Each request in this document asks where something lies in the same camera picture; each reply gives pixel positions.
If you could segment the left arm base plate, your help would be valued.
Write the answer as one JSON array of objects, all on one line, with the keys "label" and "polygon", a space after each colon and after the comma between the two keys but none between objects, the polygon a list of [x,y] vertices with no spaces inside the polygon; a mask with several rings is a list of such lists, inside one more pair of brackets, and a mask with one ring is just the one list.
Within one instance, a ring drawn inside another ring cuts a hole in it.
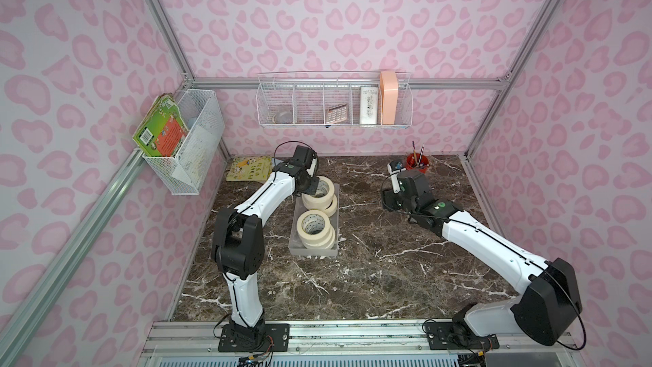
[{"label": "left arm base plate", "polygon": [[231,321],[219,336],[219,353],[245,353],[267,350],[272,346],[275,353],[288,350],[290,325],[268,324],[264,320],[254,327],[240,326]]}]

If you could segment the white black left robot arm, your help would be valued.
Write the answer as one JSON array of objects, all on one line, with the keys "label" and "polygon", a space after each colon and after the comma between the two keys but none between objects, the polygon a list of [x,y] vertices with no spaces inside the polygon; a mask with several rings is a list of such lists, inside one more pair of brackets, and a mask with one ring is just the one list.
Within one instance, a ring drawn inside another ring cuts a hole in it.
[{"label": "white black left robot arm", "polygon": [[263,324],[257,272],[265,254],[266,222],[287,198],[312,193],[319,182],[317,152],[301,141],[295,145],[294,154],[273,167],[258,191],[219,211],[214,224],[211,258],[228,284],[232,321],[245,329]]}]

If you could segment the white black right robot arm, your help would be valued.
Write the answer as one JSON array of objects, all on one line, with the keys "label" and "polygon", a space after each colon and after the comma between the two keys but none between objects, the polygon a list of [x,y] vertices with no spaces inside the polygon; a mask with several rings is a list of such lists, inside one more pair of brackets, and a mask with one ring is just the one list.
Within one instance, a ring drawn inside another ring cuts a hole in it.
[{"label": "white black right robot arm", "polygon": [[421,228],[462,247],[502,276],[517,297],[475,303],[457,312],[448,327],[435,322],[424,331],[444,345],[485,348],[494,335],[524,334],[553,346],[574,321],[581,319],[577,275],[562,258],[548,261],[490,230],[460,205],[434,197],[424,173],[400,161],[388,164],[388,188],[381,201],[390,212],[404,213]]}]

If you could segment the cream masking tape roll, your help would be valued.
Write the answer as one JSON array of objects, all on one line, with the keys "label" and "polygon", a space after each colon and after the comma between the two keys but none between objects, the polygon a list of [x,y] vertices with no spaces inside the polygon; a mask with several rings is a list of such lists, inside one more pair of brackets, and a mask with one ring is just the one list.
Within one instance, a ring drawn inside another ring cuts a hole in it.
[{"label": "cream masking tape roll", "polygon": [[308,210],[325,211],[332,205],[334,193],[336,188],[332,181],[325,176],[319,176],[316,191],[312,195],[303,194],[302,203]]},{"label": "cream masking tape roll", "polygon": [[324,213],[327,217],[333,217],[338,211],[338,199],[336,195],[333,195],[333,198],[329,205],[324,209]]},{"label": "cream masking tape roll", "polygon": [[336,232],[331,224],[313,225],[307,229],[301,229],[299,236],[304,246],[308,248],[329,250],[334,245]]},{"label": "cream masking tape roll", "polygon": [[300,238],[311,244],[321,243],[332,234],[329,217],[320,210],[308,210],[301,214],[297,219],[296,229]]}]

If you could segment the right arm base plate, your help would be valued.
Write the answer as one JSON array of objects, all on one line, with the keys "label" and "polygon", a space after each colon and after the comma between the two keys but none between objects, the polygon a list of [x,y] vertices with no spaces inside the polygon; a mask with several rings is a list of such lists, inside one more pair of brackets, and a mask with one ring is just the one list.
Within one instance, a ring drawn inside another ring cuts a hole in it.
[{"label": "right arm base plate", "polygon": [[477,336],[463,322],[427,319],[422,324],[430,350],[470,350],[487,352],[500,348],[495,335]]}]

